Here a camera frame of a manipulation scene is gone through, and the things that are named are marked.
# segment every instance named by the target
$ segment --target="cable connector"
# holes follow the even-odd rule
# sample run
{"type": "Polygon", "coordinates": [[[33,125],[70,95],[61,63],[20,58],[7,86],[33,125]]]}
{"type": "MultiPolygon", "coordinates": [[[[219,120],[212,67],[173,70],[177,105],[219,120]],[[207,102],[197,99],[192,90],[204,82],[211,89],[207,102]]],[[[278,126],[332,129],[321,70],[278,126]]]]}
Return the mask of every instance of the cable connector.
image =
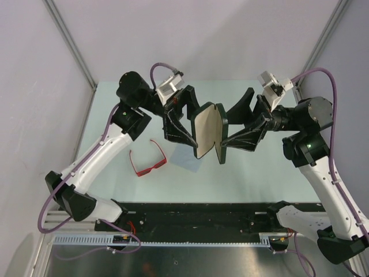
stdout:
{"type": "Polygon", "coordinates": [[[273,255],[275,255],[275,254],[281,254],[282,252],[284,252],[286,254],[287,251],[288,251],[287,249],[284,249],[282,251],[275,251],[275,250],[273,250],[273,255]]]}
{"type": "Polygon", "coordinates": [[[174,76],[169,76],[164,82],[157,86],[156,92],[159,96],[159,99],[163,105],[167,103],[168,99],[171,98],[177,91],[180,90],[181,86],[185,82],[182,79],[180,73],[175,74],[174,76]]]}
{"type": "Polygon", "coordinates": [[[181,77],[183,77],[183,75],[185,75],[182,71],[179,71],[178,69],[173,70],[173,74],[174,74],[174,75],[179,74],[181,77]]]}
{"type": "Polygon", "coordinates": [[[335,185],[335,184],[340,183],[340,182],[342,182],[342,180],[341,179],[337,179],[335,181],[332,181],[332,185],[335,185]]]}

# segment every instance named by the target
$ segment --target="metal frame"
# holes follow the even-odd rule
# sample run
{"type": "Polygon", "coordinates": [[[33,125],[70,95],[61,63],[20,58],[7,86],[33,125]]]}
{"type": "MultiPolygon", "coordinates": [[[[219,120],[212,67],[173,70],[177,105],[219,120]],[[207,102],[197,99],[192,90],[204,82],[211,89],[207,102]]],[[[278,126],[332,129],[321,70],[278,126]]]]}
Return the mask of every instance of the metal frame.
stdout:
{"type": "MultiPolygon", "coordinates": [[[[327,217],[325,212],[310,212],[311,216],[327,217]]],[[[64,211],[50,211],[46,216],[45,227],[52,228],[62,222],[68,214],[64,211]]],[[[53,245],[93,245],[109,246],[112,245],[113,233],[96,232],[94,230],[95,220],[88,218],[83,222],[69,222],[65,224],[55,234],[41,235],[37,246],[37,251],[33,257],[33,262],[28,271],[27,277],[44,277],[47,272],[47,264],[51,255],[53,245]]],[[[270,236],[285,236],[285,233],[260,233],[260,243],[242,243],[242,244],[203,244],[202,247],[270,247],[268,238],[270,236]]],[[[198,244],[191,243],[155,243],[145,242],[142,246],[174,246],[174,247],[198,247],[198,244]]],[[[369,273],[368,265],[364,255],[361,253],[350,259],[352,269],[361,276],[367,276],[369,273]]]]}
{"type": "Polygon", "coordinates": [[[96,90],[96,82],[94,81],[88,67],[86,66],[86,63],[76,45],[76,43],[74,42],[67,26],[64,23],[64,20],[57,8],[57,6],[55,5],[53,0],[43,0],[46,9],[48,10],[51,18],[54,20],[55,25],[57,26],[57,28],[60,31],[60,34],[62,35],[65,43],[67,44],[70,53],[72,54],[73,58],[76,60],[77,65],[80,67],[80,69],[82,70],[82,73],[86,79],[86,81],[88,82],[88,84],[90,85],[92,91],[96,90]]]}
{"type": "MultiPolygon", "coordinates": [[[[80,67],[80,69],[82,70],[82,73],[86,79],[86,81],[88,82],[89,86],[91,87],[92,90],[92,95],[91,98],[89,100],[89,107],[88,110],[86,111],[85,117],[84,117],[84,123],[83,126],[81,128],[81,133],[80,133],[80,138],[78,140],[78,144],[77,144],[77,148],[76,148],[76,152],[74,154],[73,160],[76,158],[77,154],[78,154],[78,149],[79,146],[81,144],[82,141],[82,137],[83,137],[83,132],[85,130],[86,127],[86,123],[88,120],[88,116],[89,116],[89,112],[91,110],[92,107],[92,102],[94,99],[94,95],[96,92],[96,88],[97,88],[97,84],[94,81],[88,67],[86,66],[86,63],[84,62],[84,59],[82,58],[82,55],[80,53],[80,51],[78,50],[78,47],[76,46],[67,26],[65,25],[59,10],[57,9],[55,3],[53,0],[43,0],[47,10],[50,13],[50,16],[52,17],[52,19],[54,20],[55,25],[57,26],[57,28],[59,29],[65,43],[67,44],[72,56],[74,57],[74,59],[76,60],[76,63],[78,64],[78,66],[80,67]]],[[[318,59],[318,57],[320,56],[322,50],[324,49],[324,47],[326,46],[327,41],[329,40],[329,38],[331,37],[333,31],[335,30],[337,24],[339,23],[339,21],[341,20],[343,14],[345,13],[345,11],[347,10],[347,7],[349,6],[349,4],[351,3],[351,0],[340,0],[339,3],[337,4],[335,10],[333,11],[331,17],[329,18],[329,21],[327,23],[327,25],[325,26],[317,44],[315,45],[311,55],[309,56],[308,61],[306,62],[304,68],[303,68],[303,72],[306,70],[309,70],[310,68],[312,68],[316,62],[316,60],[318,59]]],[[[293,94],[295,96],[296,101],[298,102],[299,100],[302,99],[302,94],[300,92],[300,87],[301,84],[303,83],[304,78],[300,79],[297,85],[297,88],[295,88],[293,90],[293,94]]],[[[326,213],[319,213],[319,216],[327,216],[326,213]]],[[[56,226],[56,224],[58,224],[59,222],[63,221],[66,217],[67,217],[67,213],[63,212],[63,211],[49,211],[48,215],[46,217],[46,221],[45,221],[45,228],[51,228],[56,226]]],[[[56,242],[55,244],[62,244],[62,241],[64,240],[63,238],[69,237],[69,238],[82,238],[82,237],[89,237],[89,238],[93,238],[93,237],[106,237],[106,238],[110,238],[112,236],[111,233],[108,232],[95,232],[94,230],[95,227],[95,220],[94,219],[86,219],[83,222],[69,222],[67,224],[65,224],[61,229],[59,229],[57,234],[42,234],[40,235],[40,239],[39,239],[39,243],[37,245],[36,251],[33,254],[33,258],[32,258],[32,262],[30,264],[29,270],[27,272],[27,277],[43,277],[44,274],[46,273],[46,269],[47,269],[47,263],[48,263],[48,259],[50,257],[51,254],[51,248],[54,244],[54,242],[56,242]]],[[[245,246],[251,246],[251,247],[268,247],[269,245],[269,241],[267,240],[267,237],[270,235],[284,235],[284,234],[280,234],[280,233],[260,233],[260,239],[261,239],[261,243],[260,244],[234,244],[232,246],[237,246],[237,247],[245,247],[245,246]]],[[[89,245],[93,245],[96,243],[96,240],[91,240],[91,243],[89,245]]],[[[148,244],[146,243],[147,246],[168,246],[165,244],[148,244]]],[[[171,246],[198,246],[196,244],[194,245],[188,245],[188,244],[171,244],[171,246]]],[[[356,257],[350,259],[350,264],[351,267],[354,271],[356,271],[358,274],[362,274],[363,276],[366,276],[369,273],[369,267],[367,265],[367,262],[365,260],[365,257],[363,254],[357,255],[356,257]]]]}
{"type": "MultiPolygon", "coordinates": [[[[329,41],[330,37],[332,36],[334,30],[337,28],[338,23],[342,19],[343,15],[347,11],[348,6],[352,0],[340,0],[336,7],[334,8],[334,11],[330,18],[328,19],[328,22],[326,26],[323,29],[323,32],[321,33],[318,42],[314,46],[314,49],[312,50],[309,58],[307,59],[307,62],[304,65],[304,68],[302,69],[301,73],[312,69],[312,67],[315,65],[317,59],[322,54],[325,46],[327,45],[327,42],[329,41]]],[[[300,89],[301,85],[303,84],[305,80],[305,77],[302,77],[297,84],[298,89],[300,89]]]]}

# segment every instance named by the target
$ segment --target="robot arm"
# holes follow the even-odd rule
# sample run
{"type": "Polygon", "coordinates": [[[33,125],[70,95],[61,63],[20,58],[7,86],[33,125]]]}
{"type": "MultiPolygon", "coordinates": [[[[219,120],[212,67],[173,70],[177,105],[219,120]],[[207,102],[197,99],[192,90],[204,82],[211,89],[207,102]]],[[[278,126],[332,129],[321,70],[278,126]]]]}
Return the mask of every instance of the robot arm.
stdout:
{"type": "MultiPolygon", "coordinates": [[[[101,137],[60,174],[50,171],[45,178],[51,196],[71,218],[82,221],[90,216],[115,222],[122,214],[114,201],[93,196],[88,189],[114,156],[135,141],[150,122],[151,117],[140,108],[163,118],[164,137],[167,140],[196,146],[192,136],[179,122],[185,105],[188,117],[198,107],[194,88],[187,86],[180,89],[183,84],[181,76],[176,72],[174,77],[163,82],[155,91],[136,72],[122,76],[116,92],[121,101],[111,111],[101,137]]],[[[40,218],[39,229],[47,232],[42,229],[40,218]]]]}
{"type": "Polygon", "coordinates": [[[271,207],[270,215],[277,226],[292,228],[317,242],[329,261],[334,264],[342,263],[369,246],[367,234],[363,232],[369,229],[369,221],[340,180],[335,166],[337,181],[333,180],[330,173],[329,147],[320,131],[333,125],[332,104],[322,97],[316,97],[302,100],[294,108],[278,106],[285,90],[292,88],[291,81],[279,82],[268,72],[264,72],[259,79],[264,92],[257,96],[253,111],[245,108],[250,105],[254,94],[249,89],[240,100],[242,105],[239,102],[227,112],[231,118],[230,123],[242,123],[245,128],[228,137],[222,145],[255,151],[267,131],[299,131],[283,139],[284,156],[307,178],[321,200],[329,220],[317,219],[286,202],[271,207]],[[357,223],[352,208],[359,214],[361,223],[357,223]]]}

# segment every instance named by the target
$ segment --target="light blue table surface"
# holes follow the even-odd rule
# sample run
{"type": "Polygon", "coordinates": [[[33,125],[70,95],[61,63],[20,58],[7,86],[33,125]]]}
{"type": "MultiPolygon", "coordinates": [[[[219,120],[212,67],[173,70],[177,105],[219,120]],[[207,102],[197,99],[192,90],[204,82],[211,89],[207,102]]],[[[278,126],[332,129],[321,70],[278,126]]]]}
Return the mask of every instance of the light blue table surface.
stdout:
{"type": "MultiPolygon", "coordinates": [[[[195,87],[200,105],[208,101],[222,103],[226,111],[243,96],[248,87],[253,87],[256,94],[262,93],[262,87],[256,80],[191,81],[187,84],[195,87]]],[[[79,155],[102,134],[109,112],[119,102],[115,94],[117,88],[118,82],[99,83],[79,155]]],[[[285,107],[296,105],[292,91],[281,104],[285,107]]],[[[127,202],[319,202],[308,181],[283,155],[282,138],[293,132],[267,133],[253,153],[227,148],[227,160],[223,165],[218,163],[215,149],[197,164],[191,164],[193,160],[190,155],[186,154],[184,161],[177,155],[178,151],[186,149],[177,148],[177,156],[172,157],[177,144],[164,139],[162,119],[148,114],[152,120],[142,135],[104,168],[89,192],[127,202]],[[143,177],[137,177],[129,161],[130,149],[139,170],[153,166],[161,158],[157,147],[149,139],[159,143],[168,163],[143,177]]],[[[181,122],[191,133],[186,117],[181,122]]],[[[240,126],[229,126],[229,135],[240,129],[240,126]]]]}

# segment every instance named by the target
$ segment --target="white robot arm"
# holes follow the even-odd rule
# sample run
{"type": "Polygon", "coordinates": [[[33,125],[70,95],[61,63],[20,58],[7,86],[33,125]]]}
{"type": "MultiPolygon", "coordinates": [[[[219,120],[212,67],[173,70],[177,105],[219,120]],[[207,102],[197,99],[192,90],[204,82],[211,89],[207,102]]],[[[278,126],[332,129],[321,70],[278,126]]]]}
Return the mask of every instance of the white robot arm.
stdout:
{"type": "MultiPolygon", "coordinates": [[[[354,238],[361,238],[364,235],[356,219],[352,215],[329,172],[328,157],[322,157],[315,162],[315,166],[307,164],[299,167],[300,172],[308,179],[314,188],[322,205],[329,216],[329,221],[325,218],[318,219],[300,212],[293,206],[286,206],[277,213],[278,221],[284,227],[290,227],[293,230],[305,235],[313,241],[318,240],[318,230],[324,230],[332,226],[334,235],[339,239],[352,241],[354,238]]],[[[340,178],[336,167],[336,176],[340,178]]],[[[369,229],[369,221],[356,205],[346,186],[342,181],[340,185],[343,188],[349,201],[359,214],[361,222],[366,229],[369,229]]]]}
{"type": "Polygon", "coordinates": [[[122,213],[113,200],[102,199],[88,193],[93,180],[122,149],[131,144],[146,128],[151,117],[144,108],[163,118],[164,137],[176,143],[196,147],[196,142],[179,122],[182,108],[187,105],[187,116],[198,108],[194,88],[180,89],[182,73],[174,70],[175,77],[159,85],[155,90],[136,72],[125,73],[119,81],[116,94],[121,99],[110,113],[101,137],[60,174],[50,171],[45,177],[51,195],[38,220],[42,233],[52,230],[42,228],[42,217],[47,204],[54,199],[75,221],[85,218],[115,222],[122,213]]]}

